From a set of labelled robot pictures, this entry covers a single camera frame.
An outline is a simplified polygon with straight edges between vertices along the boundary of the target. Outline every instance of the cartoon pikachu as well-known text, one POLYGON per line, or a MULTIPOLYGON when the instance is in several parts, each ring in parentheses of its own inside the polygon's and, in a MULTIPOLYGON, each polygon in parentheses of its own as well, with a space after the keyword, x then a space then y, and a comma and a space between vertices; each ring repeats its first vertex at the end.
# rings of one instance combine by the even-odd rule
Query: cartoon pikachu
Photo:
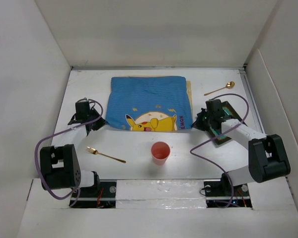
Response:
POLYGON ((130 130, 135 131, 174 131, 174 124, 177 120, 177 115, 167 117, 161 120, 152 118, 150 121, 143 121, 136 124, 131 116, 126 115, 126 120, 130 125, 130 130))

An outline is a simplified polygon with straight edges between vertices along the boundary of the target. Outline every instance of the spoon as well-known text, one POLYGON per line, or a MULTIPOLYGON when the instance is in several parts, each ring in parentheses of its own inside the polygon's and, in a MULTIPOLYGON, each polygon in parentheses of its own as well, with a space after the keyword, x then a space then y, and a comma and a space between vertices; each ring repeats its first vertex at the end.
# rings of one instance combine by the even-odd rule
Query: spoon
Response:
POLYGON ((209 95, 209 94, 211 94, 211 93, 214 93, 214 92, 220 91, 220 90, 222 90, 222 89, 225 89, 225 88, 228 88, 228 89, 230 89, 230 88, 232 88, 232 87, 234 87, 234 86, 235 86, 235 83, 234 83, 233 81, 231 81, 231 82, 228 82, 224 88, 220 88, 220 89, 217 89, 217 90, 215 90, 215 91, 212 91, 212 92, 206 93, 206 94, 204 94, 204 96, 207 96, 207 95, 209 95))

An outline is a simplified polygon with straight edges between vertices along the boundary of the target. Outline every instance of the gold fork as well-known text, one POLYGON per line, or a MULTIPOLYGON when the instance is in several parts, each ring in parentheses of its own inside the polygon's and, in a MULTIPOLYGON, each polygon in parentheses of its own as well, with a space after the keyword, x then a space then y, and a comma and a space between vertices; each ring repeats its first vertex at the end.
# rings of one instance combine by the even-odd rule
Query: gold fork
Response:
POLYGON ((111 156, 109 156, 109 155, 104 155, 104 154, 102 154, 102 153, 99 153, 99 152, 98 152, 97 150, 95 150, 94 148, 87 147, 86 150, 87 150, 89 153, 94 154, 94 155, 102 155, 102 156, 106 156, 106 157, 108 157, 108 158, 117 160, 117 161, 119 161, 119 162, 121 162, 121 163, 126 163, 125 160, 120 160, 120 159, 111 157, 111 156))

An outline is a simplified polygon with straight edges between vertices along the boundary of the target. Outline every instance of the pink plastic cup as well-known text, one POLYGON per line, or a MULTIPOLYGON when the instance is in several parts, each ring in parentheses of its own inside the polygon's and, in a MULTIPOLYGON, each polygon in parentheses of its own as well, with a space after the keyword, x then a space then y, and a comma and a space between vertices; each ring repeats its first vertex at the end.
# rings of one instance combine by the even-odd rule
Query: pink plastic cup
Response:
POLYGON ((151 147, 151 155, 156 165, 163 165, 170 155, 170 147, 162 141, 156 142, 151 147))

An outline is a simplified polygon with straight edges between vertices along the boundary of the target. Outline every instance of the blue pillow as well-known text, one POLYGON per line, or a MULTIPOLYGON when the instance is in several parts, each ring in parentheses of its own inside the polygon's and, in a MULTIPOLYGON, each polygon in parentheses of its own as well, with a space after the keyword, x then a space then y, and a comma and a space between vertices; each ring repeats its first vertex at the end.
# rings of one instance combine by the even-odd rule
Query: blue pillow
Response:
POLYGON ((184 77, 113 77, 111 89, 106 120, 112 127, 136 131, 191 128, 184 77))

